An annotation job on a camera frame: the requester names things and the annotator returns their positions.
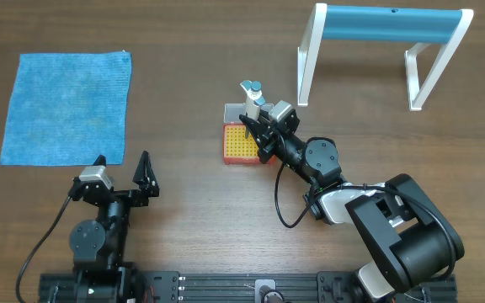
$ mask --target white bracket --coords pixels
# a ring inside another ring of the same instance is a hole
[[[317,53],[323,37],[327,4],[317,3],[302,36],[297,56],[297,104],[308,106],[308,95],[312,85],[313,71],[316,68]]]
[[[426,80],[422,84],[422,87],[418,85],[418,69],[417,69],[417,55],[429,46],[428,43],[417,43],[410,50],[405,52],[405,69],[408,80],[408,93],[409,93],[409,110],[419,111],[422,109],[422,105],[426,101],[429,93],[434,89],[437,80],[445,70],[446,65],[450,61],[452,55],[456,51],[463,36],[467,32],[469,25],[471,24],[474,12],[471,9],[461,10],[461,19],[456,29],[452,33],[450,40],[447,44],[441,46],[439,54],[435,59],[434,65],[431,67]]]

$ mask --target blue cloth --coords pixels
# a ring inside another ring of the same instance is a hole
[[[1,165],[121,164],[131,72],[124,51],[21,55]]]

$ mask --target cable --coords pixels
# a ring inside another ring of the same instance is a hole
[[[277,134],[277,135],[280,138],[280,141],[282,141],[282,146],[284,147],[284,160],[282,161],[282,165],[280,166],[280,169],[278,170],[278,175],[276,175],[276,182],[274,184],[274,206],[276,207],[276,213],[278,214],[278,218],[280,219],[280,222],[282,222],[282,225],[284,225],[287,228],[293,228],[301,222],[304,215],[310,210],[312,205],[315,204],[313,196],[314,196],[314,193],[316,191],[316,188],[315,188],[315,185],[312,185],[310,187],[310,194],[309,194],[309,197],[308,197],[309,203],[306,206],[306,208],[301,212],[299,217],[296,219],[295,223],[293,223],[291,225],[287,224],[284,220],[284,217],[282,217],[282,214],[280,212],[280,206],[278,205],[278,183],[280,182],[280,175],[282,174],[282,171],[284,170],[284,167],[285,167],[285,160],[287,158],[287,147],[285,147],[284,137],[281,134]]]
[[[390,189],[387,187],[381,187],[381,186],[359,186],[359,185],[346,185],[346,186],[341,186],[337,187],[335,189],[331,189],[331,191],[337,191],[341,189],[357,189],[357,190],[379,190],[388,194],[393,194],[396,195],[402,199],[410,201],[412,204],[415,206],[419,207],[421,210],[423,210],[426,214],[428,214],[432,219],[434,219],[435,223],[437,226],[443,231],[443,234],[445,235],[446,239],[446,244],[448,244],[448,248],[450,250],[450,263],[448,264],[448,269],[440,276],[438,277],[433,277],[431,281],[442,281],[450,276],[452,274],[452,271],[454,271],[454,267],[456,266],[456,249],[454,247],[454,243],[452,242],[452,238],[450,236],[450,233],[445,229],[445,226],[443,225],[443,222],[437,218],[437,216],[431,211],[428,207],[423,205],[422,203],[418,202],[415,198],[404,194],[400,191],[397,191],[395,189]]]
[[[57,225],[57,222],[59,222],[59,219],[61,219],[61,216],[63,215],[63,211],[65,211],[65,208],[67,207],[68,203],[71,201],[71,197],[67,197],[65,200],[65,203],[63,203],[63,206],[61,207],[61,210],[59,210],[59,214],[57,214],[56,219],[54,222],[51,224],[50,229],[46,232],[46,234],[40,239],[40,241],[37,243],[37,245],[33,248],[27,259],[25,259],[24,266],[22,266],[22,269],[20,269],[20,273],[18,274],[18,278],[16,279],[16,298],[20,303],[25,303],[24,299],[20,295],[20,282],[22,281],[22,278],[24,277],[25,270],[27,269],[27,266],[29,265],[29,262],[31,261],[31,258],[35,255],[37,250],[39,249],[40,245],[46,240],[46,238],[51,234],[51,232],[54,230],[54,228]]]

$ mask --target brown wood surface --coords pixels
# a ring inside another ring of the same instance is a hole
[[[408,111],[403,52],[409,44],[322,43],[310,106],[297,134],[337,142],[345,177],[376,183],[409,173],[460,233],[461,302],[485,301],[485,0],[340,0],[336,4],[473,8],[460,48],[423,111]],[[109,167],[132,186],[142,150],[152,155],[161,197],[133,211],[126,260],[185,273],[316,273],[354,270],[370,255],[352,226],[309,215],[285,229],[273,204],[279,166],[225,166],[225,103],[258,79],[266,98],[296,104],[296,47],[313,1],[0,0],[0,151],[19,54],[132,53],[125,162]],[[428,72],[436,49],[423,53]],[[53,221],[80,167],[0,166],[0,301],[16,301],[16,275]],[[306,185],[286,172],[280,203],[289,221]],[[36,298],[39,274],[69,272],[68,234],[95,209],[71,203],[22,284]]]

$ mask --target blue panel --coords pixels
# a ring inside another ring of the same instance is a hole
[[[448,43],[461,10],[327,6],[323,39]]]

